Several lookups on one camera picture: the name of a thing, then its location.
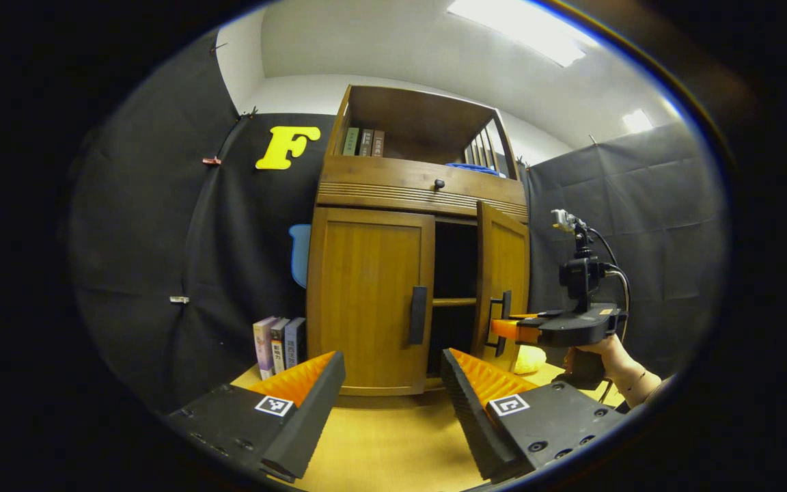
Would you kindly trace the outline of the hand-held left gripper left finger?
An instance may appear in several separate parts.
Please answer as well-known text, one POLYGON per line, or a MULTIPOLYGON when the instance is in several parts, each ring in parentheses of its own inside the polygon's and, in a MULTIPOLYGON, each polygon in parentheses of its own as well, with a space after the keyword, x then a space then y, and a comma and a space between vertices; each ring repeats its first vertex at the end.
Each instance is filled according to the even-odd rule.
POLYGON ((234 471, 302 479, 342 383, 330 351, 243 388, 223 384, 163 417, 166 425, 234 471))

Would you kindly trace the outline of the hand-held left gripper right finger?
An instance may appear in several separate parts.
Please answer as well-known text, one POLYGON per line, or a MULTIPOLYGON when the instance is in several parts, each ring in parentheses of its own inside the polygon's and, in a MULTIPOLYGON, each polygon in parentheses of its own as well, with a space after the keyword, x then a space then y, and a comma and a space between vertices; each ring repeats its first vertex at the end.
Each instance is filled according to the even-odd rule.
POLYGON ((479 474, 493 484, 578 456, 626 421, 571 384, 537 385, 456 349, 441 352, 440 369, 479 474))

